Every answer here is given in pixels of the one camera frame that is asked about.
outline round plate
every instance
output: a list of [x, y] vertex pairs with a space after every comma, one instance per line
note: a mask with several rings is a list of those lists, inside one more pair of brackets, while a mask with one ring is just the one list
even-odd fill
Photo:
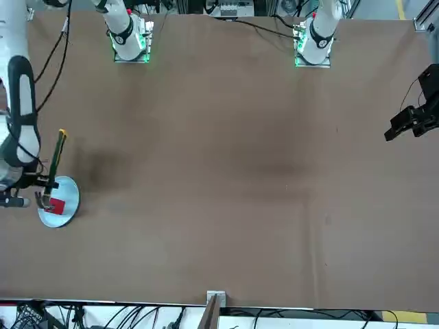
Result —
[[55, 182], [59, 183], [60, 186], [52, 190], [51, 197], [66, 203], [62, 215], [38, 209], [41, 221], [50, 228], [60, 228], [67, 225], [80, 207], [80, 190], [75, 181], [67, 176], [59, 176], [55, 178]]

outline yellow tape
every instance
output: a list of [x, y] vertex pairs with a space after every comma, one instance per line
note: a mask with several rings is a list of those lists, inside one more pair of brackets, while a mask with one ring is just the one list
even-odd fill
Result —
[[[394, 310], [393, 313], [398, 317], [399, 322], [411, 322], [415, 324], [426, 324], [427, 314], [425, 313], [413, 313], [413, 312], [402, 312], [399, 310]], [[383, 311], [383, 320], [388, 322], [395, 322], [395, 316], [391, 312]]]
[[67, 135], [67, 132], [64, 129], [60, 129], [60, 132], [62, 132], [62, 134], [64, 134], [67, 137], [69, 137], [69, 135]]
[[396, 7], [398, 8], [399, 19], [405, 19], [403, 0], [395, 0]]

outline brown table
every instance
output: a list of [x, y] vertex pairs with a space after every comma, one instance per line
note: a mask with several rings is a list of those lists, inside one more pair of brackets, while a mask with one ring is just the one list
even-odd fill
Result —
[[[29, 24], [36, 73], [63, 20]], [[82, 209], [59, 230], [1, 211], [0, 296], [437, 311], [439, 131], [383, 136], [429, 64], [412, 22], [342, 21], [333, 67], [296, 69], [291, 40], [155, 20], [151, 63], [114, 64], [101, 16], [73, 14], [40, 130], [42, 158], [69, 132]]]

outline red object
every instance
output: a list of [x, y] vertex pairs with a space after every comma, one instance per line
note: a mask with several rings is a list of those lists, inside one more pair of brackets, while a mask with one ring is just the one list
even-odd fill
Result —
[[64, 212], [64, 207], [66, 205], [66, 202], [55, 198], [51, 198], [50, 205], [53, 208], [51, 210], [45, 210], [45, 212], [50, 212], [55, 215], [62, 215], [62, 213]]

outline white floor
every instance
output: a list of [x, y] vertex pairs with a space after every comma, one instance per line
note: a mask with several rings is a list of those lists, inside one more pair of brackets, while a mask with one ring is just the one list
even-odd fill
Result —
[[[84, 324], [87, 328], [91, 326], [105, 326], [111, 317], [120, 310], [121, 306], [85, 306]], [[123, 310], [115, 319], [110, 323], [108, 328], [116, 328], [122, 321], [122, 319], [133, 309], [134, 307], [128, 307]], [[141, 314], [137, 317], [140, 319], [144, 314], [153, 310], [154, 307], [145, 307]], [[57, 306], [51, 306], [47, 308], [47, 311], [56, 317], [62, 323], [65, 322], [67, 317], [67, 310]], [[167, 328], [171, 322], [174, 322], [179, 316], [181, 307], [162, 307], [158, 310], [158, 317], [156, 319], [155, 329]], [[196, 329], [200, 323], [203, 308], [189, 307], [186, 308], [184, 316], [181, 321], [180, 329]], [[15, 306], [0, 306], [0, 319], [3, 320], [7, 329], [11, 329], [16, 318]], [[124, 328], [128, 329], [130, 326], [128, 321]], [[144, 320], [139, 322], [137, 329], [153, 329], [154, 313], [151, 313]], [[363, 321], [348, 321], [348, 320], [321, 320], [321, 319], [272, 319], [272, 318], [260, 318], [257, 322], [257, 329], [361, 329], [364, 325]], [[74, 327], [74, 324], [70, 321], [70, 328]], [[254, 329], [254, 317], [220, 317], [218, 329]], [[394, 329], [395, 323], [393, 322], [369, 322], [367, 329]], [[402, 324], [400, 323], [398, 328], [400, 329], [434, 329], [439, 328], [435, 325], [427, 324]]]

